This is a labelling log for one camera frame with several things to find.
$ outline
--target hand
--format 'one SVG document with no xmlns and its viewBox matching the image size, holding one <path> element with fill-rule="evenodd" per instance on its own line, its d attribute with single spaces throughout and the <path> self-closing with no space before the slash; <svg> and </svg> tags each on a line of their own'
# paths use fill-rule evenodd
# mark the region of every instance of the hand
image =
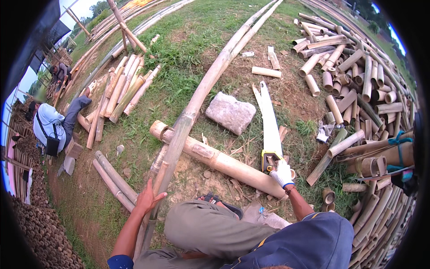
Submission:
<svg viewBox="0 0 430 269">
<path fill-rule="evenodd" d="M 154 197 L 154 192 L 152 190 L 152 178 L 148 180 L 148 184 L 146 185 L 145 190 L 143 190 L 139 196 L 137 197 L 136 207 L 134 210 L 138 210 L 139 213 L 144 216 L 151 209 L 155 207 L 155 205 L 167 196 L 167 192 L 160 193 L 156 197 Z"/>
<path fill-rule="evenodd" d="M 293 184 L 294 182 L 291 179 L 291 171 L 290 165 L 287 164 L 285 160 L 277 161 L 276 170 L 270 172 L 270 175 L 281 185 L 282 188 L 285 188 L 288 184 Z"/>
</svg>

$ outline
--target sitting man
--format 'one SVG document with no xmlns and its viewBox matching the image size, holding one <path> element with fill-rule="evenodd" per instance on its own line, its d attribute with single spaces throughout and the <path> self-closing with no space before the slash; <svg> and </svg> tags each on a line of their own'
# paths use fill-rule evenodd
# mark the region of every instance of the sitting man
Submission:
<svg viewBox="0 0 430 269">
<path fill-rule="evenodd" d="M 69 144 L 79 111 L 91 103 L 91 99 L 88 96 L 89 89 L 87 88 L 84 95 L 70 103 L 66 117 L 58 113 L 53 106 L 46 103 L 35 105 L 35 109 L 33 110 L 34 135 L 43 143 L 48 155 L 56 156 L 57 153 Z M 48 139 L 51 141 L 55 139 L 58 142 L 56 153 L 52 153 L 46 147 Z"/>
<path fill-rule="evenodd" d="M 239 221 L 240 210 L 217 196 L 200 197 L 173 206 L 164 226 L 167 239 L 190 252 L 179 254 L 169 247 L 143 250 L 133 264 L 143 216 L 157 200 L 167 196 L 162 193 L 154 198 L 151 180 L 148 181 L 107 261 L 110 269 L 348 268 L 354 237 L 349 221 L 334 212 L 315 213 L 296 190 L 290 167 L 284 160 L 278 161 L 277 170 L 270 174 L 287 191 L 298 222 L 279 230 Z"/>
<path fill-rule="evenodd" d="M 69 81 L 72 79 L 72 75 L 70 74 L 71 71 L 72 68 L 70 66 L 66 66 L 62 62 L 60 62 L 58 66 L 51 66 L 49 68 L 53 83 L 58 83 L 57 89 L 55 89 L 54 98 L 57 98 L 64 80 L 66 80 L 65 85 L 69 84 Z"/>
</svg>

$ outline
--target blue rope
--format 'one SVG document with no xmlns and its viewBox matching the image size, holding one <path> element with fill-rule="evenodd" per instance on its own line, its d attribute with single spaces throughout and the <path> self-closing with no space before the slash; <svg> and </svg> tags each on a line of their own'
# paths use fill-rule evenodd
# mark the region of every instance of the blue rope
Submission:
<svg viewBox="0 0 430 269">
<path fill-rule="evenodd" d="M 405 167 L 404 165 L 403 165 L 403 157 L 402 157 L 402 150 L 400 149 L 400 144 L 402 144 L 402 143 L 404 143 L 404 142 L 413 142 L 413 140 L 412 140 L 412 138 L 409 138 L 409 137 L 407 137 L 407 138 L 403 138 L 403 139 L 399 139 L 400 138 L 400 136 L 402 135 L 402 134 L 404 134 L 405 133 L 405 131 L 400 131 L 398 134 L 397 134 L 397 137 L 396 138 L 390 138 L 390 139 L 388 139 L 388 144 L 390 144 L 390 145 L 398 145 L 398 147 L 397 147 L 397 149 L 399 150 L 399 160 L 400 160 L 400 167 L 401 168 L 403 168 L 403 167 Z"/>
</svg>

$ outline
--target white work glove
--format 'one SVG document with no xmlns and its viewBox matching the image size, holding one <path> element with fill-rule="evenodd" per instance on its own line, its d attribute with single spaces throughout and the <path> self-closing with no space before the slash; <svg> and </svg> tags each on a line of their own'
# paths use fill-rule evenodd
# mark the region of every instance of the white work glove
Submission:
<svg viewBox="0 0 430 269">
<path fill-rule="evenodd" d="M 276 170 L 272 170 L 270 175 L 284 188 L 288 184 L 293 184 L 294 182 L 291 179 L 291 170 L 290 165 L 287 164 L 285 160 L 278 161 L 276 166 Z"/>
</svg>

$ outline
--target bag strap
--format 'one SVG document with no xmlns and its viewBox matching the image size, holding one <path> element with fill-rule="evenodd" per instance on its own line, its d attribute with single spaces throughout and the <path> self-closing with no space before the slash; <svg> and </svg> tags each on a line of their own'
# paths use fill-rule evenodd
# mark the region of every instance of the bag strap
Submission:
<svg viewBox="0 0 430 269">
<path fill-rule="evenodd" d="M 40 121 L 39 112 L 36 112 L 36 118 L 37 118 L 37 121 L 39 122 L 39 126 L 42 129 L 42 132 L 43 132 L 44 136 L 46 137 L 46 139 L 48 139 L 48 136 L 46 135 L 45 129 L 43 128 L 43 124 Z M 52 126 L 54 127 L 55 138 L 58 138 L 58 136 L 57 136 L 57 128 L 55 127 L 55 124 L 52 124 Z"/>
</svg>

